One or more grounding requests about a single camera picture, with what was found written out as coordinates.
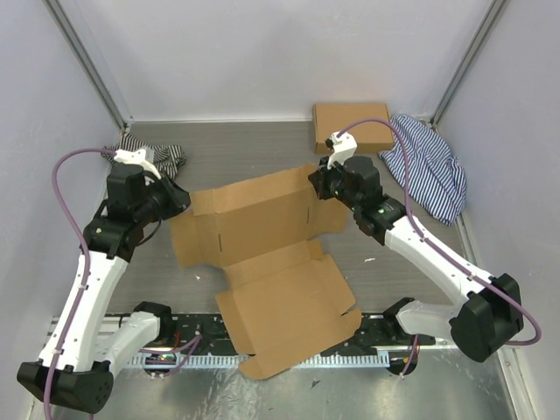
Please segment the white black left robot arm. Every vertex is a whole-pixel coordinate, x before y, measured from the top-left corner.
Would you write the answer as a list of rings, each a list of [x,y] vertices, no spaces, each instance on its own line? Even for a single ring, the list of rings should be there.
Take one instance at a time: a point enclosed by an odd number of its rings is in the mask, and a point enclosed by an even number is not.
[[[139,164],[116,164],[107,177],[107,198],[84,228],[73,288],[54,333],[37,360],[23,362],[17,381],[41,402],[98,413],[115,378],[143,347],[166,347],[175,339],[172,310],[143,301],[129,320],[102,343],[97,336],[113,292],[144,228],[183,213],[189,193],[165,175]]]

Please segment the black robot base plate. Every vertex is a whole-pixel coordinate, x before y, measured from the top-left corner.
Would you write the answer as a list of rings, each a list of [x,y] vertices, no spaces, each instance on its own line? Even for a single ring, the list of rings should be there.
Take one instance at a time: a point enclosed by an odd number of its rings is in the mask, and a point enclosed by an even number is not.
[[[202,341],[194,351],[196,355],[233,356],[237,352],[230,339],[222,316],[218,313],[187,313],[173,316],[173,332],[159,342],[149,345],[156,349],[163,347],[179,348],[193,338],[195,333],[202,334]],[[332,355],[358,356],[374,355],[379,347],[409,347],[414,337],[393,326],[381,314],[364,313],[360,327],[353,336],[320,353],[322,357]]]

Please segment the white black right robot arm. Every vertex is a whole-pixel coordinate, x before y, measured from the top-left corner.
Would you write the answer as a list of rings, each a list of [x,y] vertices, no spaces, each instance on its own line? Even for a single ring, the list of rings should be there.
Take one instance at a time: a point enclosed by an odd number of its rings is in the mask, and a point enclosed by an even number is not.
[[[308,179],[319,199],[343,203],[361,232],[414,264],[449,298],[449,304],[426,304],[406,297],[389,307],[384,326],[391,343],[431,336],[452,341],[469,359],[482,362],[523,329],[519,284],[508,274],[478,268],[430,233],[382,190],[370,158],[339,163],[322,157]]]

